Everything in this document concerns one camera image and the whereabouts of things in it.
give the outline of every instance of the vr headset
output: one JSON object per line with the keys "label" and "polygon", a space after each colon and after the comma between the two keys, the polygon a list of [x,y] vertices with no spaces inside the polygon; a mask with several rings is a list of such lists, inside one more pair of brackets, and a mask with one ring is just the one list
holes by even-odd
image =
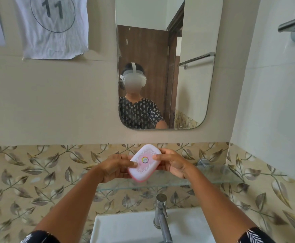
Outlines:
{"label": "vr headset", "polygon": [[146,85],[146,77],[144,76],[144,73],[142,71],[136,70],[136,65],[133,62],[132,68],[133,70],[126,70],[123,75],[121,75],[120,82],[123,82],[125,86],[135,84],[144,87]]}

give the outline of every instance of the chrome tap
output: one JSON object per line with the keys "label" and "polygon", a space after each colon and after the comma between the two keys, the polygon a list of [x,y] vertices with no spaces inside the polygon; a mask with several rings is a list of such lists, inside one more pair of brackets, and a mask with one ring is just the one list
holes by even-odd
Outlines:
{"label": "chrome tap", "polygon": [[172,237],[166,218],[168,217],[166,211],[167,197],[163,193],[157,195],[157,202],[155,206],[155,215],[153,224],[157,229],[161,229],[164,243],[172,243]]}

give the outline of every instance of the number 11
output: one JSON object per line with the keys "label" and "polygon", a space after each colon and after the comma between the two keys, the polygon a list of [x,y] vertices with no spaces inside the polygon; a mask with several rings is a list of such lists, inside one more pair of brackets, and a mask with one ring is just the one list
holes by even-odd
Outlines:
{"label": "number 11", "polygon": [[[50,7],[49,7],[49,4],[48,4],[48,0],[45,0],[43,3],[42,3],[42,7],[46,7],[47,9],[47,15],[48,15],[48,18],[51,18],[51,11],[50,11]],[[61,1],[58,1],[57,3],[54,4],[54,7],[55,8],[59,8],[59,15],[60,15],[60,19],[63,19],[63,12],[62,12],[62,3]]]}

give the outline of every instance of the hand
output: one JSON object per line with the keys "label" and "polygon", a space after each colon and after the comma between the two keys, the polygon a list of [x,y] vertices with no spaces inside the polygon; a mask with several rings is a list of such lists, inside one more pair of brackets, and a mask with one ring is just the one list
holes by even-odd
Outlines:
{"label": "hand", "polygon": [[130,161],[131,158],[132,156],[125,154],[113,154],[97,165],[96,167],[103,174],[101,183],[109,182],[114,178],[131,178],[127,172],[127,168],[137,167],[136,162]]}
{"label": "hand", "polygon": [[196,169],[192,163],[176,151],[167,148],[161,148],[160,151],[162,154],[153,155],[153,159],[161,161],[158,170],[166,170],[179,178],[187,179],[187,171]]}

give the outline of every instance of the white sink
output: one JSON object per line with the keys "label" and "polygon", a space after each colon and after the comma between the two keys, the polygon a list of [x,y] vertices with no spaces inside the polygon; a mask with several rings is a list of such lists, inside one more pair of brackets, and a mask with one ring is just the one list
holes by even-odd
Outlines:
{"label": "white sink", "polygon": [[[201,208],[170,209],[168,225],[174,243],[215,243]],[[160,243],[154,211],[97,216],[90,243]]]}

